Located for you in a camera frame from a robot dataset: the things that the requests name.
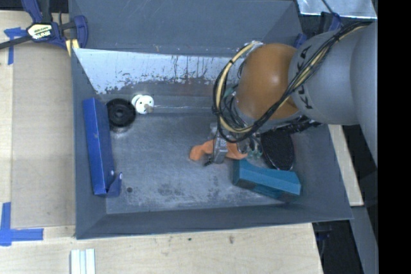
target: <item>yellow label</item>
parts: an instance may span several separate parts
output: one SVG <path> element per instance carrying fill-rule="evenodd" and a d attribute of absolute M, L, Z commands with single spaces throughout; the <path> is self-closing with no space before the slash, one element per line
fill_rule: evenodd
<path fill-rule="evenodd" d="M 49 24 L 34 24 L 31 26 L 27 33 L 33 37 L 33 39 L 41 39 L 51 35 L 52 27 Z"/>

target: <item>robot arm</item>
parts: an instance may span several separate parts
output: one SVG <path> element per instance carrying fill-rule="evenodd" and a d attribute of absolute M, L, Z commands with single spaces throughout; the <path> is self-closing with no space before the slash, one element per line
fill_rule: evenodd
<path fill-rule="evenodd" d="M 214 86 L 220 135 L 240 142 L 302 120 L 360 124 L 377 163 L 376 31 L 377 23 L 357 22 L 317 35 L 299 49 L 261 43 L 244 47 Z M 231 65 L 247 51 L 238 85 L 226 90 Z"/>

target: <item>blue block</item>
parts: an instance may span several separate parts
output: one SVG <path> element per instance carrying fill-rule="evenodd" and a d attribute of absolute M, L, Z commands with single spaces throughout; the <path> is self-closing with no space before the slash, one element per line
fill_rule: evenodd
<path fill-rule="evenodd" d="M 96 98 L 85 99 L 83 100 L 83 115 L 92 188 L 94 194 L 106 195 L 115 180 L 107 107 Z"/>
<path fill-rule="evenodd" d="M 247 160 L 234 161 L 233 183 L 281 201 L 292 201 L 301 193 L 301 183 L 293 171 L 256 167 Z"/>

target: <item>blue clamp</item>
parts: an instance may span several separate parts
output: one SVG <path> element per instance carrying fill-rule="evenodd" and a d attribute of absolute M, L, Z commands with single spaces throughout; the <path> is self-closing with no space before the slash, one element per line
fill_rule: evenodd
<path fill-rule="evenodd" d="M 247 160 L 235 160 L 232 176 L 234 185 L 291 202 L 301 193 L 301 183 L 293 171 L 256 167 Z"/>
<path fill-rule="evenodd" d="M 293 45 L 294 48 L 299 49 L 300 46 L 301 46 L 303 43 L 305 43 L 306 40 L 307 40 L 307 36 L 306 36 L 305 34 L 303 34 L 303 33 L 299 33 L 299 34 L 297 35 L 297 38 L 295 38 L 294 45 Z"/>
<path fill-rule="evenodd" d="M 39 39 L 32 39 L 34 42 L 47 42 L 55 46 L 67 49 L 67 39 L 62 35 L 62 27 L 56 22 L 53 22 L 53 17 L 50 12 L 50 0 L 21 0 L 24 11 L 27 12 L 33 24 L 27 31 L 35 24 L 47 24 L 51 26 L 51 36 Z M 83 15 L 78 15 L 74 18 L 73 27 L 76 28 L 77 41 L 80 47 L 85 47 L 88 39 L 87 20 Z"/>
<path fill-rule="evenodd" d="M 341 16 L 337 13 L 331 13 L 333 16 L 333 19 L 331 20 L 331 24 L 328 28 L 328 31 L 335 31 L 339 28 L 341 28 L 342 21 L 341 21 Z"/>
<path fill-rule="evenodd" d="M 27 35 L 26 30 L 21 29 L 21 28 L 11 28 L 11 29 L 5 29 L 4 33 L 6 36 L 10 39 L 13 40 L 15 37 L 25 37 Z M 11 65 L 14 63 L 14 47 L 11 46 L 8 49 L 8 60 L 7 60 L 7 65 Z"/>
<path fill-rule="evenodd" d="M 3 204 L 0 225 L 0 246 L 11 246 L 14 241 L 41 241 L 43 228 L 11 229 L 10 228 L 11 203 Z"/>
<path fill-rule="evenodd" d="M 85 99 L 83 116 L 93 192 L 105 197 L 119 196 L 123 174 L 114 174 L 107 107 L 96 98 Z"/>

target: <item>blue tape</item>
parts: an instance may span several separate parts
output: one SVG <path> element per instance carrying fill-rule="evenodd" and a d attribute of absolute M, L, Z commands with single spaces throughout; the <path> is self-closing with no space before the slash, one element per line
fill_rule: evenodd
<path fill-rule="evenodd" d="M 4 33 L 10 40 L 13 40 L 15 37 L 25 37 L 27 35 L 26 30 L 20 29 L 20 28 L 5 29 Z M 7 65 L 11 65 L 13 63 L 14 63 L 14 48 L 13 46 L 11 46 L 8 48 Z"/>
<path fill-rule="evenodd" d="M 10 214 L 12 204 L 3 204 L 0 225 L 0 246 L 11 246 L 14 241 L 41 241 L 43 240 L 43 228 L 27 228 L 15 230 L 10 228 Z"/>

